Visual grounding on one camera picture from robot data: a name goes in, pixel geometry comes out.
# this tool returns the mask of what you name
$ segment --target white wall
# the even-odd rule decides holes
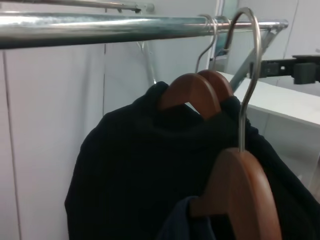
[[[286,58],[291,58],[293,55],[320,54],[319,9],[320,1],[318,0],[299,0],[290,40],[285,53]],[[320,96],[319,82],[316,84],[294,85],[291,77],[281,77],[276,85]]]
[[[216,11],[215,0],[188,1],[187,4],[184,0],[148,2],[154,3],[154,15],[158,16],[214,16]],[[209,43],[209,36],[150,41],[157,80],[170,84],[182,74],[194,73],[197,58]],[[207,54],[202,57],[199,69],[204,69],[207,58]],[[151,86],[145,59],[135,42],[107,44],[105,63],[105,113],[131,104]]]
[[[2,10],[105,12],[98,8],[18,3],[3,3]],[[5,51],[22,240],[68,239],[64,200],[80,145],[103,115],[104,52],[104,44]],[[1,93],[2,75],[0,68]],[[8,125],[2,116],[1,123]],[[0,153],[5,153],[0,166],[0,207],[8,212],[0,216],[0,238],[18,240],[9,148],[0,146]],[[2,191],[4,177],[6,192]]]
[[[297,4],[298,0],[239,0],[239,8],[251,8],[258,19],[285,19],[289,22],[289,27],[281,31],[270,47],[268,47],[262,57],[263,60],[284,58]],[[235,74],[253,49],[253,46],[254,37],[252,32],[236,32],[231,44],[225,72]]]

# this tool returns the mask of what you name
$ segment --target black bracket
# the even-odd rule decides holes
[[[263,60],[260,78],[291,76],[294,84],[320,82],[320,55],[295,55],[293,59]]]

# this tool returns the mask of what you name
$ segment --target white shelf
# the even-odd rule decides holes
[[[220,72],[228,81],[233,75]],[[250,79],[246,78],[234,95],[242,101]],[[258,82],[249,106],[303,124],[320,128],[320,97]]]

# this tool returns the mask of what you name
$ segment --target metal bracket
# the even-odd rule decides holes
[[[264,54],[267,50],[267,48],[270,46],[272,41],[276,38],[276,36],[279,34],[279,32],[282,30],[282,28],[278,28],[275,32],[272,30],[267,31],[263,37],[262,37],[262,53]],[[230,81],[230,85],[232,90],[235,92],[240,84],[243,82],[245,77],[250,71],[251,64],[253,62],[253,59],[256,57],[255,50],[253,49],[249,56],[245,59],[239,70],[235,73],[233,78]]]
[[[320,55],[295,55],[293,59],[264,60],[261,78],[291,76],[295,85],[320,82]]]

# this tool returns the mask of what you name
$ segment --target black turtleneck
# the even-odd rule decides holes
[[[203,193],[220,151],[237,146],[236,97],[204,121],[186,105],[159,112],[167,87],[106,114],[84,140],[65,201],[70,240],[155,239],[178,201]],[[282,238],[319,237],[318,203],[249,121],[246,149],[267,175]]]

